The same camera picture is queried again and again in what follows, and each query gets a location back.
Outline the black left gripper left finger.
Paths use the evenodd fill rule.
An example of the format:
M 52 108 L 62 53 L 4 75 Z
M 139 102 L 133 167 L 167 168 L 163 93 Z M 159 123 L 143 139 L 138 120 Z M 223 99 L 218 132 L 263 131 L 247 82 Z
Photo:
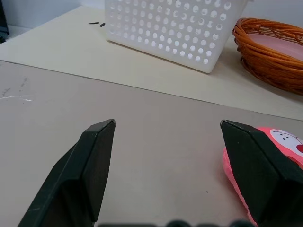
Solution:
M 94 227 L 107 184 L 116 122 L 87 128 L 53 166 L 18 227 Z

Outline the brown wicker basket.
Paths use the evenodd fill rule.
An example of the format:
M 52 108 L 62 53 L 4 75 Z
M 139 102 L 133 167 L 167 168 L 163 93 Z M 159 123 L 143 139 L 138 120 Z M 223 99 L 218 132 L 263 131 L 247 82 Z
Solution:
M 290 24 L 240 18 L 233 31 L 244 68 L 259 80 L 281 90 L 303 96 L 303 60 L 254 41 L 252 35 L 289 41 L 303 47 L 303 29 Z

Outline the pink plate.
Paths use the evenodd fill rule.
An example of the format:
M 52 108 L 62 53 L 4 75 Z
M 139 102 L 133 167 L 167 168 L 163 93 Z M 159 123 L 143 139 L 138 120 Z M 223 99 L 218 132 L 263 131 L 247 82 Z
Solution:
M 249 34 L 248 36 L 257 44 L 303 61 L 302 45 L 267 35 Z

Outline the white perforated plastic basket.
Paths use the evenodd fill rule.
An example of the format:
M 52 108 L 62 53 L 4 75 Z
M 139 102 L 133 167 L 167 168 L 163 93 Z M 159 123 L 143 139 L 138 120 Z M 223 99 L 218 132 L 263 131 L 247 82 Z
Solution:
M 104 0 L 109 41 L 210 73 L 253 0 Z

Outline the black object at edge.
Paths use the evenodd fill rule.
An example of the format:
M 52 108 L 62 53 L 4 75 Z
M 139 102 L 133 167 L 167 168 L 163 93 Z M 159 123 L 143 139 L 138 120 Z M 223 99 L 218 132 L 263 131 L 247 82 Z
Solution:
M 2 0 L 0 0 L 0 44 L 6 42 L 8 35 L 9 28 L 6 21 Z

